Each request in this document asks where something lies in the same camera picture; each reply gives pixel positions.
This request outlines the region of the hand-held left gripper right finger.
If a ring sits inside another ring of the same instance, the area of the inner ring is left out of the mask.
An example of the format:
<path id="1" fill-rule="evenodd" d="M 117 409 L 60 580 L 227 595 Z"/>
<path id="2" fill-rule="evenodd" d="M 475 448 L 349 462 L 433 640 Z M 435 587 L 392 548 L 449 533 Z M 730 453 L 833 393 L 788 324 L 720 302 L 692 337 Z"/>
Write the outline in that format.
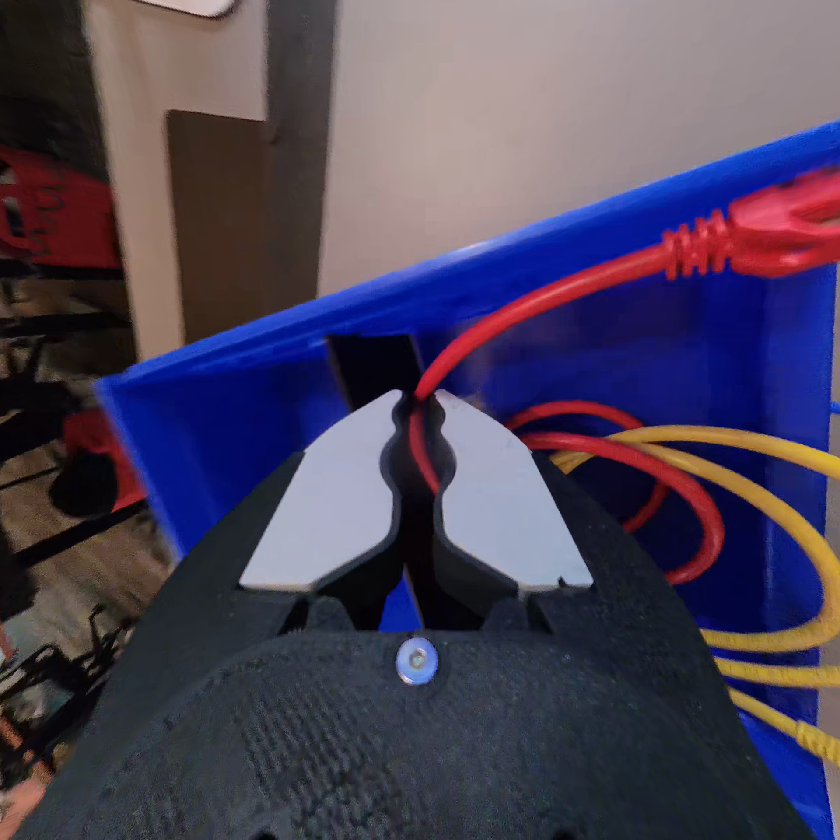
<path id="1" fill-rule="evenodd" d="M 484 620 L 505 599 L 589 591 L 592 573 L 531 450 L 450 392 L 434 403 L 442 462 L 433 568 L 443 592 Z"/>

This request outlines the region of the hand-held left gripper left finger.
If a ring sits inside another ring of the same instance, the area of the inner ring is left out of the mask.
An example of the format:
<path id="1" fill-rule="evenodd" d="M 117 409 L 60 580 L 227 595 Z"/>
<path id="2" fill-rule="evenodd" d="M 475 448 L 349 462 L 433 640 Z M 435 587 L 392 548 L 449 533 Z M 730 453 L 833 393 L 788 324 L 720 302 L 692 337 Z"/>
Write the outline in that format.
<path id="1" fill-rule="evenodd" d="M 404 394 L 389 391 L 303 451 L 244 571 L 249 592 L 332 597 L 376 629 L 403 575 L 402 497 L 392 473 Z"/>

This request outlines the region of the blue plastic bin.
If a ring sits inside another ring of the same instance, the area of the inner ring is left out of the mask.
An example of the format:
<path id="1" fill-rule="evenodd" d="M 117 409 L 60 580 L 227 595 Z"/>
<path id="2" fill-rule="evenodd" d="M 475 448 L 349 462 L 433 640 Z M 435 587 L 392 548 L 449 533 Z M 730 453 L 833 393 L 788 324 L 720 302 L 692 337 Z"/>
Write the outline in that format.
<path id="1" fill-rule="evenodd" d="M 179 555 L 347 413 L 326 335 L 410 334 L 424 363 L 480 317 L 659 241 L 731 200 L 838 165 L 838 122 L 734 154 L 232 329 L 98 388 Z M 826 448 L 835 269 L 765 281 L 656 275 L 507 332 L 447 378 L 506 419 L 585 399 L 649 424 Z"/>

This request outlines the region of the red trash bin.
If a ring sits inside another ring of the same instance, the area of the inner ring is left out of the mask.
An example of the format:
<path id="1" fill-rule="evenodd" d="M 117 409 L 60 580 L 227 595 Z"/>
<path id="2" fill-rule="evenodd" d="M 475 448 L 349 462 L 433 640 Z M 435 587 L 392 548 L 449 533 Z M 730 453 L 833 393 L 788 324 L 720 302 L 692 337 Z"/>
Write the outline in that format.
<path id="1" fill-rule="evenodd" d="M 61 442 L 65 459 L 49 489 L 58 510 L 93 518 L 145 500 L 144 484 L 101 408 L 66 416 Z"/>

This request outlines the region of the red plastic bin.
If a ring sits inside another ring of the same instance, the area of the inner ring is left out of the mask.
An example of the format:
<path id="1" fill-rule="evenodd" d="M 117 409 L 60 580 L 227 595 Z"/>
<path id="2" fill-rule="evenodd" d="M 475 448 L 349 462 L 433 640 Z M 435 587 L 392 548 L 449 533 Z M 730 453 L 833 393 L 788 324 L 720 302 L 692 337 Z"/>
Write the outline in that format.
<path id="1" fill-rule="evenodd" d="M 1 148 L 1 254 L 58 277 L 120 277 L 110 187 L 44 154 Z"/>

